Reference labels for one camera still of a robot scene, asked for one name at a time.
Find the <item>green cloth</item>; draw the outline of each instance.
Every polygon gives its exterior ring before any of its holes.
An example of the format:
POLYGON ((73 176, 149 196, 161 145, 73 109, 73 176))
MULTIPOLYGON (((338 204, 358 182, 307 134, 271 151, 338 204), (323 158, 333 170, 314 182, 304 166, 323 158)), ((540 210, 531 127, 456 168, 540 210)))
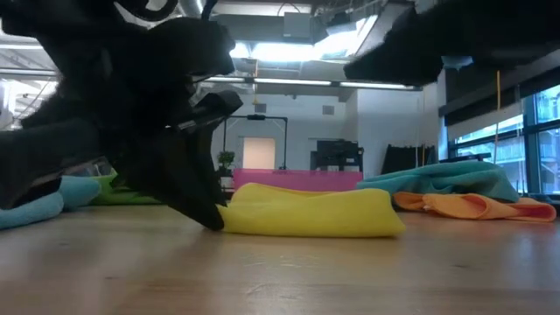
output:
POLYGON ((94 206, 116 206, 116 205, 161 205, 161 202, 141 195, 139 192, 124 188, 113 188, 111 181, 116 173, 108 176, 93 178, 101 184, 101 193, 91 201, 94 206))
POLYGON ((365 179, 358 183, 357 188, 378 188, 390 194, 477 193, 497 200, 517 202, 519 199, 519 193, 500 166, 473 161, 432 164, 397 171, 365 179))

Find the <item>teal cloth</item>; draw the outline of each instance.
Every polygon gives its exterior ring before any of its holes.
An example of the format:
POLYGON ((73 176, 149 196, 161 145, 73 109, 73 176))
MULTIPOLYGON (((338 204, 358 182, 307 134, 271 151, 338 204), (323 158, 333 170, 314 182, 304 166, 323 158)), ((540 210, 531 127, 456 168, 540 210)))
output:
POLYGON ((504 170, 487 162, 457 162, 427 165, 408 171, 365 179, 358 189, 377 188, 390 194, 477 193, 497 200, 517 202, 519 193, 504 170))
POLYGON ((84 207, 101 191, 99 183, 91 178, 63 176, 60 189, 17 208, 0 209, 0 229, 16 228, 44 221, 64 211, 84 207))

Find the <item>yellow cloth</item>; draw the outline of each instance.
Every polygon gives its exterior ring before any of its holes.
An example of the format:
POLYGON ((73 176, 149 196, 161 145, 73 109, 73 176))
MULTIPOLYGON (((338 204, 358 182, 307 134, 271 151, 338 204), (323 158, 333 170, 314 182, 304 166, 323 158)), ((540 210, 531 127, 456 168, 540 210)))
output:
POLYGON ((551 222, 557 217, 553 206, 531 198, 520 198, 516 203, 501 203, 475 193, 422 195, 412 192, 397 192, 393 198, 405 210, 425 210, 456 219, 551 222))
POLYGON ((375 237, 402 233, 404 224, 378 189, 300 192, 247 184, 219 206, 224 232, 306 237, 375 237))

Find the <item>wooden surface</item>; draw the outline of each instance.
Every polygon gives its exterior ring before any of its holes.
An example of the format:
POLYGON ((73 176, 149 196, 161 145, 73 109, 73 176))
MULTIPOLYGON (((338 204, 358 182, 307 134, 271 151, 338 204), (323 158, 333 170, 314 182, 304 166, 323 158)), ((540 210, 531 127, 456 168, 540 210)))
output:
POLYGON ((552 224, 402 214, 399 239, 215 234, 164 207, 0 233, 2 314, 557 314, 552 224))

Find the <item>green plant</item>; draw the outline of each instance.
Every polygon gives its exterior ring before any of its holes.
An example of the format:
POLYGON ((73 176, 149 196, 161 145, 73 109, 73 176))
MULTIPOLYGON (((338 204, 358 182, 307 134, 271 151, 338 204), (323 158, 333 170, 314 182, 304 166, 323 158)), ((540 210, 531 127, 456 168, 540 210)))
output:
POLYGON ((234 162, 235 152, 232 151, 222 151, 218 154, 218 163, 224 169, 228 169, 229 166, 234 162))

